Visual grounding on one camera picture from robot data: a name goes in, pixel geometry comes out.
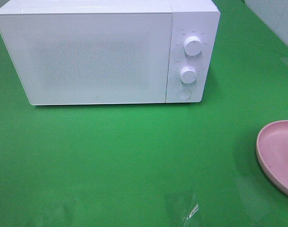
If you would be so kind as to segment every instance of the pink plate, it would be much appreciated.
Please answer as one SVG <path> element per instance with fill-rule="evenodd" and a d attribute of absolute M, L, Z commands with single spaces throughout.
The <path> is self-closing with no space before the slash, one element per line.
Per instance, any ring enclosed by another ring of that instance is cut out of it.
<path fill-rule="evenodd" d="M 272 122 L 259 132 L 256 155 L 265 174 L 288 195 L 288 121 Z"/>

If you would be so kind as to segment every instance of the green table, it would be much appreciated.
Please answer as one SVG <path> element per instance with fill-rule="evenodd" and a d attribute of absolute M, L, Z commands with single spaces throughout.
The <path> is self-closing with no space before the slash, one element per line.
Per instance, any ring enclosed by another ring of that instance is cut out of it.
<path fill-rule="evenodd" d="M 288 119 L 288 48 L 238 0 L 201 103 L 31 106 L 0 36 L 0 227 L 288 226 L 259 130 Z"/>

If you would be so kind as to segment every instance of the microwave oven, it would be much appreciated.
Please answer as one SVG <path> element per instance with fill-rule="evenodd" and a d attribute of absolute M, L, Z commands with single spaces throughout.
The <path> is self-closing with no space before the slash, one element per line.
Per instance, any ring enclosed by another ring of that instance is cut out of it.
<path fill-rule="evenodd" d="M 201 101 L 211 0 L 10 0 L 0 33 L 32 105 Z"/>

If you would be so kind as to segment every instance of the microwave top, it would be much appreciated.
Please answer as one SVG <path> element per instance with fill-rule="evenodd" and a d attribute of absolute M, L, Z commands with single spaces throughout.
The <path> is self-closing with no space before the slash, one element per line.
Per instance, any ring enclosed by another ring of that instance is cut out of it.
<path fill-rule="evenodd" d="M 11 0 L 0 14 L 218 11 L 211 0 Z"/>

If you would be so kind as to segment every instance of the microwave door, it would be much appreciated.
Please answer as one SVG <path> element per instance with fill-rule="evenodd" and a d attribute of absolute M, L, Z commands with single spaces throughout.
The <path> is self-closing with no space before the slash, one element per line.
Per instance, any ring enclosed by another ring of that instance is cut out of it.
<path fill-rule="evenodd" d="M 33 105 L 164 103 L 172 13 L 1 15 Z"/>

